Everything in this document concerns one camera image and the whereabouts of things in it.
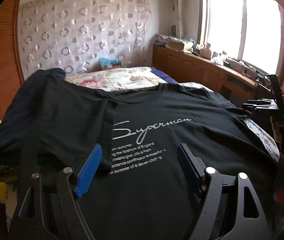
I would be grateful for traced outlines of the long wooden sideboard cabinet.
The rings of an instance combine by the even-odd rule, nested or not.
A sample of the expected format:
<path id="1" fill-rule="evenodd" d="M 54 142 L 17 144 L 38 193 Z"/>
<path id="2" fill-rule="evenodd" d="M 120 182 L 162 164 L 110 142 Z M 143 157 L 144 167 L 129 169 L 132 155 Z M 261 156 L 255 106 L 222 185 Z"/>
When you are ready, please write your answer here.
<path id="1" fill-rule="evenodd" d="M 236 95 L 242 101 L 253 99 L 256 95 L 255 81 L 229 67 L 182 51 L 153 46 L 152 65 L 178 83 L 200 83 L 214 92 Z"/>

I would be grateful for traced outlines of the black Superman t-shirt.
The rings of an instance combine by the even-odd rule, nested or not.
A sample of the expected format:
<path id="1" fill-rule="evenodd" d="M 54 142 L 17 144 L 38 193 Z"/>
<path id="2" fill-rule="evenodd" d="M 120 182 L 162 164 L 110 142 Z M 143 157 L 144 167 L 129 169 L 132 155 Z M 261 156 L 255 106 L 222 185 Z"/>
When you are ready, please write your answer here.
<path id="1" fill-rule="evenodd" d="M 16 177 L 11 239 L 269 239 L 280 166 L 218 93 L 162 83 L 106 92 L 39 70 L 0 124 L 0 179 Z M 189 183 L 185 143 L 206 169 Z M 87 193 L 74 171 L 99 144 Z"/>

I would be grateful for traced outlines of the window with wooden frame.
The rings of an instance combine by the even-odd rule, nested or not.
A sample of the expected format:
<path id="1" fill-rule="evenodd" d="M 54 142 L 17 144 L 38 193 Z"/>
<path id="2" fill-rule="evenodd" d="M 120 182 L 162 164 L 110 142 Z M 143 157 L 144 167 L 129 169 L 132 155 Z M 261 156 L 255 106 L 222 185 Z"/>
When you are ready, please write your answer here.
<path id="1" fill-rule="evenodd" d="M 198 42 L 284 80 L 284 8 L 278 0 L 199 0 Z"/>

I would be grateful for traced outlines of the pink ceramic vase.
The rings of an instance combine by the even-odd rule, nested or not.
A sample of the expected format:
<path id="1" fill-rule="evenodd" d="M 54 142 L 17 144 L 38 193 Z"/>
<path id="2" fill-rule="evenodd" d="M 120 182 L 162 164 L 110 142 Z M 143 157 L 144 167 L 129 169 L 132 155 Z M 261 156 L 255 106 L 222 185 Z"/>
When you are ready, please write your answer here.
<path id="1" fill-rule="evenodd" d="M 212 58 L 213 52 L 211 51 L 211 44 L 207 43 L 204 48 L 200 50 L 200 56 L 210 60 Z"/>

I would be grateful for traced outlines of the floral bed quilt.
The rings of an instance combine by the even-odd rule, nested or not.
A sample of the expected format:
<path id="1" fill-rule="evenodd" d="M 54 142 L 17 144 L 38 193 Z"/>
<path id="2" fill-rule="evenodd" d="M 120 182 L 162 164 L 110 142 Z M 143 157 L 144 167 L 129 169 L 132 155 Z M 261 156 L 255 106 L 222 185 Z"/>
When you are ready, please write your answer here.
<path id="1" fill-rule="evenodd" d="M 114 68 L 67 77 L 66 81 L 107 92 L 148 88 L 166 83 L 150 67 Z"/>

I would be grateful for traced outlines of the blue tissue box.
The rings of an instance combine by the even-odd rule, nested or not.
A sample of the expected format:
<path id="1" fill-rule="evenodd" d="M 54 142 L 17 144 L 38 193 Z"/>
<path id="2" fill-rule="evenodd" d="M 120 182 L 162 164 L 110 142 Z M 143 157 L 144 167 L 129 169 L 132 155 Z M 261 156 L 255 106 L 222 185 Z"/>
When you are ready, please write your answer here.
<path id="1" fill-rule="evenodd" d="M 99 65 L 103 70 L 121 68 L 121 62 L 118 59 L 99 58 Z"/>

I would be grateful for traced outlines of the cardboard box on sideboard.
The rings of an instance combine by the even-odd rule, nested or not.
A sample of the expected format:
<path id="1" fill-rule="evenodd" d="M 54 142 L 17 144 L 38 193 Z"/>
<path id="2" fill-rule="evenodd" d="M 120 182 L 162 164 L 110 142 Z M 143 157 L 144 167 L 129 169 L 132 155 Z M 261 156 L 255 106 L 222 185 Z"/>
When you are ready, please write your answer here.
<path id="1" fill-rule="evenodd" d="M 194 43 L 191 41 L 177 41 L 177 40 L 169 40 L 167 42 L 167 46 L 171 49 L 179 50 L 179 51 L 191 51 Z"/>

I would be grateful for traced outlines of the pink circle-pattern wall curtain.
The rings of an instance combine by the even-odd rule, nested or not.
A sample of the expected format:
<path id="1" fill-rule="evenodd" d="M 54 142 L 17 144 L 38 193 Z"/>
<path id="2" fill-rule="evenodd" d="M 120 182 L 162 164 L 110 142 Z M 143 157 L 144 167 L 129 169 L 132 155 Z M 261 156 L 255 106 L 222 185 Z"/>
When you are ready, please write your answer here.
<path id="1" fill-rule="evenodd" d="M 123 67 L 145 63 L 148 0 L 34 0 L 19 8 L 22 73 L 61 68 L 67 75 L 94 72 L 99 60 Z"/>

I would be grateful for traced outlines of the navy blue blanket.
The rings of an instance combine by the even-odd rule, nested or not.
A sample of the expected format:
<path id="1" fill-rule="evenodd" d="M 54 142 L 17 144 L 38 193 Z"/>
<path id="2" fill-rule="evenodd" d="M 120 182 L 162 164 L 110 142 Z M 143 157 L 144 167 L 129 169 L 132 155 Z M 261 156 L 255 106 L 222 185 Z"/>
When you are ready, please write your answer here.
<path id="1" fill-rule="evenodd" d="M 169 75 L 167 75 L 164 72 L 162 72 L 161 70 L 158 70 L 157 68 L 151 67 L 151 72 L 154 75 L 156 75 L 159 78 L 161 78 L 162 80 L 164 80 L 166 83 L 178 84 L 178 82 L 176 80 L 174 80 Z"/>

